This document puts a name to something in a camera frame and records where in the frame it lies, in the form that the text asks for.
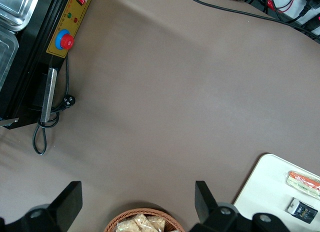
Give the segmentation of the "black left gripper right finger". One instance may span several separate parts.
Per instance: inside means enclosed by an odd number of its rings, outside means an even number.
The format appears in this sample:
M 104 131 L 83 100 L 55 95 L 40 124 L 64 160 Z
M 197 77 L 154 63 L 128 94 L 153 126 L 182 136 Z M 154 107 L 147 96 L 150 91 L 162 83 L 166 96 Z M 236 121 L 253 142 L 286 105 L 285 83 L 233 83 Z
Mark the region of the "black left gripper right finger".
M 217 202 L 205 181 L 196 181 L 194 206 L 199 219 L 192 232 L 288 232 L 286 225 L 275 215 L 259 212 L 251 219 L 224 202 Z

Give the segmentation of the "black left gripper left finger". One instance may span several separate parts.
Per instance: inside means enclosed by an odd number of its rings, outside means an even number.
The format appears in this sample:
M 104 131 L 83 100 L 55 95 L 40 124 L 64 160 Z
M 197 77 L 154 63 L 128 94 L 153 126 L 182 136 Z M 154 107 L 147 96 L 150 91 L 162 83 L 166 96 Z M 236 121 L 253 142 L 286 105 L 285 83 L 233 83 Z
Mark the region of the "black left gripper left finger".
M 83 207 L 82 182 L 72 181 L 46 208 L 31 209 L 20 219 L 6 224 L 2 232 L 67 232 Z

